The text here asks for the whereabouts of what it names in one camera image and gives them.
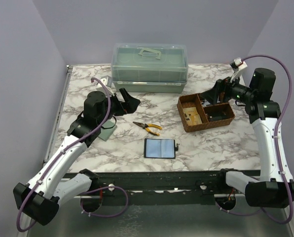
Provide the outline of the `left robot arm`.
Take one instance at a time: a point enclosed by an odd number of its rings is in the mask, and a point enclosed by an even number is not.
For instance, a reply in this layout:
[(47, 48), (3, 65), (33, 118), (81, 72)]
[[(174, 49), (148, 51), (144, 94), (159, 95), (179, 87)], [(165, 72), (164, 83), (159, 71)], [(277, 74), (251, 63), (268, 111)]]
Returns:
[(84, 153), (100, 135), (102, 125), (112, 117), (134, 113), (140, 100), (120, 89), (123, 101), (114, 93), (92, 91), (87, 95), (83, 112), (70, 125), (60, 148), (48, 163), (26, 184), (18, 183), (13, 195), (19, 213), (26, 214), (45, 226), (56, 216), (60, 205), (85, 192), (93, 195), (98, 191), (98, 182), (93, 173), (84, 170), (61, 184), (60, 181), (74, 161)]

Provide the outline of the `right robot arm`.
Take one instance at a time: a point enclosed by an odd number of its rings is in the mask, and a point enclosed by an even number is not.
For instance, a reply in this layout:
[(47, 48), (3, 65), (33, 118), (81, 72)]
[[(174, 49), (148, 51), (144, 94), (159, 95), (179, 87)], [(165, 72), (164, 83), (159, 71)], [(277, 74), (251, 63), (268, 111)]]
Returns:
[(233, 188), (240, 191), (253, 207), (285, 208), (294, 201), (294, 178), (280, 137), (282, 113), (279, 104), (270, 99), (275, 80), (272, 70), (256, 68), (249, 86), (242, 85), (239, 78), (227, 77), (201, 93), (211, 105), (231, 99), (245, 105), (257, 138), (260, 177), (255, 179), (239, 170), (226, 169), (223, 177), (216, 181), (216, 188), (223, 194)]

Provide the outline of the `grey credit card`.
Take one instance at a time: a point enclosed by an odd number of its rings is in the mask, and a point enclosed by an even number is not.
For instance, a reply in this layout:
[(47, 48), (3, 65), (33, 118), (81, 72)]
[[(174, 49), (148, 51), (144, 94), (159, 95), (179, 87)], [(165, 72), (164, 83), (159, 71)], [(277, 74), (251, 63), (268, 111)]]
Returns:
[(201, 106), (202, 107), (211, 106), (211, 103), (209, 103), (207, 100), (203, 99), (203, 100), (201, 100)]

